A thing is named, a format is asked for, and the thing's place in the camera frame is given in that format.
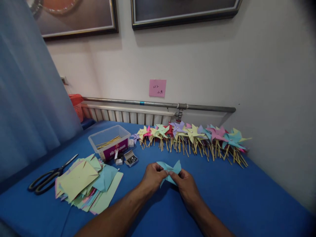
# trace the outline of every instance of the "clear plastic container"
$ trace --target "clear plastic container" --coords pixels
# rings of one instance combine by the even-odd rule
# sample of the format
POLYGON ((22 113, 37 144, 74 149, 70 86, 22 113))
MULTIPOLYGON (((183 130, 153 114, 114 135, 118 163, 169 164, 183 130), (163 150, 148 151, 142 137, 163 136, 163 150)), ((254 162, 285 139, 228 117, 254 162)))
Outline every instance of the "clear plastic container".
POLYGON ((101 132, 90 135, 88 139, 93 147, 93 150, 96 153, 99 153, 101 159, 108 161, 114 158, 115 152, 121 153, 127 150, 130 136, 131 134, 120 125, 115 125, 101 132), (97 149, 101 143, 108 142, 117 136, 120 137, 119 140, 116 140, 99 150, 97 149))

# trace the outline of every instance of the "scissors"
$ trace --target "scissors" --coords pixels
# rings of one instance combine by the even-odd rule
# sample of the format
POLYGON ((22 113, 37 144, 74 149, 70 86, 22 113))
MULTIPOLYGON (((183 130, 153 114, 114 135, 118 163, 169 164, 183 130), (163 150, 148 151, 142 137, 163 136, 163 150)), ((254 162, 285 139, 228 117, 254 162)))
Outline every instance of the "scissors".
POLYGON ((50 190, 55 185, 55 182, 51 182, 51 181, 54 178, 61 176, 63 174, 64 168, 67 165, 69 165, 77 156, 78 156, 78 154, 75 155, 73 158, 71 158, 66 164, 64 164, 60 168, 56 168, 54 170, 48 171, 46 174, 43 174, 41 177, 39 177, 33 183, 31 183, 31 185, 28 187, 27 190, 30 192, 34 191, 34 193, 36 195, 41 195, 41 194, 47 192, 48 190, 50 190))

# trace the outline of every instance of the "white wall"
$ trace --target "white wall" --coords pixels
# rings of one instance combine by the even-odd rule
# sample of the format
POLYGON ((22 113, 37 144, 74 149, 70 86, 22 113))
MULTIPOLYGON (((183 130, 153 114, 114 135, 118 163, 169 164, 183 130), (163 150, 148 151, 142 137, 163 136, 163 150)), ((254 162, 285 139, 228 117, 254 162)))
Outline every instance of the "white wall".
POLYGON ((224 126, 253 137, 251 159, 314 210, 315 41, 294 2, 244 0, 232 20, 133 32, 130 2, 117 0, 119 34, 48 48, 71 93, 236 107, 224 126), (164 99, 148 96, 154 78, 167 79, 164 99))

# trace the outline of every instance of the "framed picture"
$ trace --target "framed picture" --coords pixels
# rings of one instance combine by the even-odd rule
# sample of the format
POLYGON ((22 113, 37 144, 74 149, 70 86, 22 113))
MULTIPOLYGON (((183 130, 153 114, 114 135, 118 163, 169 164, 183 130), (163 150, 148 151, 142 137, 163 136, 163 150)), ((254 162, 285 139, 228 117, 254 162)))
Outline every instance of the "framed picture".
POLYGON ((131 0, 133 30, 233 18, 242 0, 131 0))
POLYGON ((45 41, 118 33, 115 0, 26 0, 45 41))

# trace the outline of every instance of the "scissor handle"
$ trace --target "scissor handle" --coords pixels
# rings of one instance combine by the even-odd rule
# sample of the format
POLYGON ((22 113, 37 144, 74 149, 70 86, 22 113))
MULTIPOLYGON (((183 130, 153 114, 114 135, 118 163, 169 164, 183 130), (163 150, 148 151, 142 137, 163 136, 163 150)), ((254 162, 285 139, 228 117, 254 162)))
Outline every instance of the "scissor handle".
POLYGON ((37 178, 33 183, 31 183, 31 185, 28 187, 27 190, 30 192, 35 191, 36 195, 43 194, 47 190, 51 189, 55 185, 55 183, 52 182, 47 188, 45 188, 43 190, 42 190, 42 188, 44 188, 48 183, 50 183, 55 177, 62 175, 62 173, 63 172, 60 171, 58 168, 51 170, 51 171, 43 174, 39 178, 37 178))

